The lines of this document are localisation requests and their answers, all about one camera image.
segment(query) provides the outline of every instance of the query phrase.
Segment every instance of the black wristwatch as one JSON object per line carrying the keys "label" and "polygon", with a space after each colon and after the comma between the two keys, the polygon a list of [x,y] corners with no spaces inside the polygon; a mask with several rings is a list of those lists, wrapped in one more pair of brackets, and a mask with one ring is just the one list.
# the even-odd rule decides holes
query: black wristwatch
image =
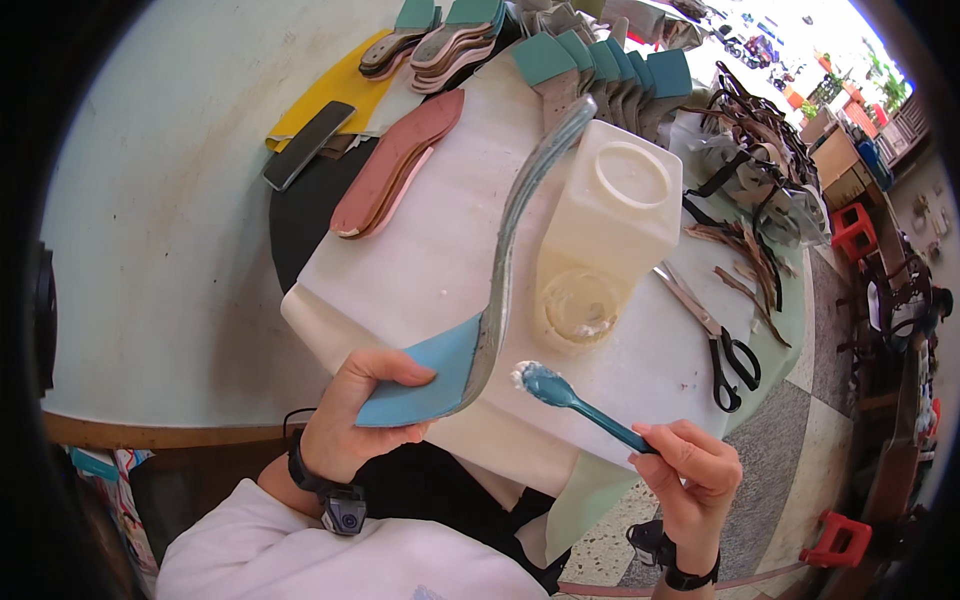
{"label": "black wristwatch", "polygon": [[324,527],[338,536],[355,536],[363,529],[367,518],[367,502],[363,488],[349,483],[337,483],[311,473],[300,457],[300,437],[303,429],[294,430],[287,452],[287,470],[297,487],[313,492],[324,505],[321,521]]}
{"label": "black wristwatch", "polygon": [[717,583],[720,571],[720,551],[710,573],[690,575],[677,568],[677,544],[663,531],[662,520],[652,520],[642,525],[631,525],[627,529],[627,541],[634,547],[636,556],[642,564],[658,564],[663,574],[663,582],[676,591],[692,591],[710,583]]}

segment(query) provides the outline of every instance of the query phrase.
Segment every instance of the red stool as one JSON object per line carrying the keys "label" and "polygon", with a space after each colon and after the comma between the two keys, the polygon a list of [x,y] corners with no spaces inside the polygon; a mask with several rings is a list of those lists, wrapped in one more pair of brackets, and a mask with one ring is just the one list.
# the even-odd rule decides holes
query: red stool
{"label": "red stool", "polygon": [[820,520],[826,522],[824,533],[816,548],[800,551],[800,560],[814,566],[855,567],[860,564],[870,537],[874,534],[873,528],[829,510],[820,513]]}
{"label": "red stool", "polygon": [[830,216],[833,222],[833,241],[831,246],[839,246],[853,264],[870,252],[876,250],[874,224],[867,216],[867,210],[861,203],[851,203]]}

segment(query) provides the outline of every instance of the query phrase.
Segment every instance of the scissors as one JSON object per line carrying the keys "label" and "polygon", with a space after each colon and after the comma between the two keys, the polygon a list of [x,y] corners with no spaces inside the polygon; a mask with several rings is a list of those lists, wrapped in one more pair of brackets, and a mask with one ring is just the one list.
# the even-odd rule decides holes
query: scissors
{"label": "scissors", "polygon": [[[740,396],[736,394],[736,386],[730,385],[730,383],[727,382],[727,377],[723,374],[723,366],[720,364],[720,345],[721,343],[723,344],[723,353],[727,356],[727,362],[730,363],[733,370],[736,371],[736,374],[740,375],[740,379],[744,385],[751,390],[755,390],[759,386],[760,380],[760,363],[757,362],[756,355],[747,348],[746,344],[740,340],[731,338],[730,332],[710,316],[709,312],[704,308],[703,303],[697,300],[693,291],[690,290],[686,282],[677,275],[677,272],[674,271],[667,261],[664,260],[654,267],[654,272],[663,279],[663,283],[670,288],[670,291],[680,299],[680,302],[686,306],[686,309],[689,310],[693,316],[697,318],[697,321],[704,326],[704,329],[707,330],[707,336],[710,340],[710,357],[713,359],[713,400],[717,403],[717,406],[720,407],[720,410],[726,413],[734,412],[740,408],[741,400]],[[750,363],[754,367],[753,374],[747,371],[747,368],[743,366],[740,359],[733,353],[734,348],[738,348],[744,356],[750,360]],[[726,404],[723,402],[722,395],[720,394],[721,389],[727,392]]]}

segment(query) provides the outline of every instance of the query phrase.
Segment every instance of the floor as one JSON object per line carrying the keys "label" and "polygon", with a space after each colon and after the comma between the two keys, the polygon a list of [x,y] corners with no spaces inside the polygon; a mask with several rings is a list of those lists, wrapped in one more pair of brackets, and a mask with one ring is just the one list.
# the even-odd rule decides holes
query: floor
{"label": "floor", "polygon": [[[848,476],[853,423],[847,330],[834,301],[846,295],[846,266],[830,248],[804,251],[806,322],[796,367],[759,410],[726,438],[743,463],[743,483],[721,539],[718,600],[776,598],[808,567],[800,550],[818,537],[817,516],[833,508]],[[641,482],[573,547],[560,598],[645,598],[660,574],[635,560],[624,531],[658,514]]]}

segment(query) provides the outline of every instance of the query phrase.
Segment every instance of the plastic jug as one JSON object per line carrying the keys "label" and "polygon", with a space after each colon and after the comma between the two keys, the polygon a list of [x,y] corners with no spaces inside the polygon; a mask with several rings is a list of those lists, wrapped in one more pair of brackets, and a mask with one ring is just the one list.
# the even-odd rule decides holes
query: plastic jug
{"label": "plastic jug", "polygon": [[593,120],[540,246],[534,333],[577,354],[606,339],[640,278],[680,238],[683,164]]}

